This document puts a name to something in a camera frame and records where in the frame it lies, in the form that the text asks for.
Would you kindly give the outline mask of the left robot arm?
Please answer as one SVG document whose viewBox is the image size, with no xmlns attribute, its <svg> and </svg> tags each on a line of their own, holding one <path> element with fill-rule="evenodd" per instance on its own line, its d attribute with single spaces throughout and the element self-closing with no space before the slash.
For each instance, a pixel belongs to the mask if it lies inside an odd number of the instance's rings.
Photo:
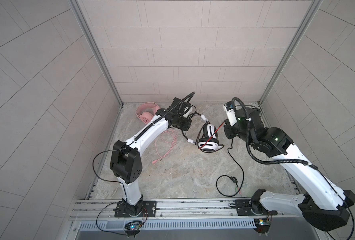
<svg viewBox="0 0 355 240">
<path fill-rule="evenodd" d="M 191 107 L 189 101 L 192 92 L 183 99 L 174 98 L 168 108 L 156 111 L 150 122 L 133 137 L 126 141 L 114 143 L 110 169 L 122 184 L 124 196 L 124 212 L 132 217 L 138 216 L 143 208 L 143 195 L 139 188 L 138 178 L 143 170 L 141 156 L 154 140 L 169 128 L 187 131 L 191 119 L 186 115 Z"/>
</svg>

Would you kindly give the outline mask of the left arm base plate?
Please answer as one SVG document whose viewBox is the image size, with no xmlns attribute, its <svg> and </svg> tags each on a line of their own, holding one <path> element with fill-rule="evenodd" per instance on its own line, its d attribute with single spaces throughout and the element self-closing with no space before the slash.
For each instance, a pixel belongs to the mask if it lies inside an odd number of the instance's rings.
<svg viewBox="0 0 355 240">
<path fill-rule="evenodd" d="M 154 217 L 156 215 L 156 201 L 143 201 L 140 200 L 135 205 L 130 205 L 126 201 L 122 200 L 117 203 L 117 207 L 113 209 L 115 212 L 115 218 L 136 218 L 147 215 L 148 217 Z"/>
</svg>

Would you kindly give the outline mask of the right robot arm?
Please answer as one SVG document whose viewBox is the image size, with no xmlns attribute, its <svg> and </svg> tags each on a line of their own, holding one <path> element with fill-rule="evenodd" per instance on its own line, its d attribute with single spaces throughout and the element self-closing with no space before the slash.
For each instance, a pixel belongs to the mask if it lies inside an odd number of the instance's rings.
<svg viewBox="0 0 355 240">
<path fill-rule="evenodd" d="M 266 128 L 255 109 L 237 110 L 231 102 L 223 109 L 228 139 L 242 139 L 253 160 L 263 165 L 281 165 L 305 190 L 303 195 L 286 195 L 258 189 L 247 205 L 254 214 L 278 211 L 297 215 L 324 232 L 346 226 L 353 219 L 349 207 L 355 203 L 355 194 L 342 190 L 320 173 L 282 129 Z"/>
</svg>

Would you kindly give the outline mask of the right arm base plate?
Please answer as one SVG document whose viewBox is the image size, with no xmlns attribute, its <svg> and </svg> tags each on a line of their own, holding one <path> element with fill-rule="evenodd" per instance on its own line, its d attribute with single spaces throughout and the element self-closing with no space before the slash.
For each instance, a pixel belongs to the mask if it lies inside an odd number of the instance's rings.
<svg viewBox="0 0 355 240">
<path fill-rule="evenodd" d="M 235 200 L 234 201 L 235 209 L 238 216 L 276 216 L 278 215 L 277 211 L 268 211 L 259 201 L 252 201 L 250 199 L 246 200 Z"/>
</svg>

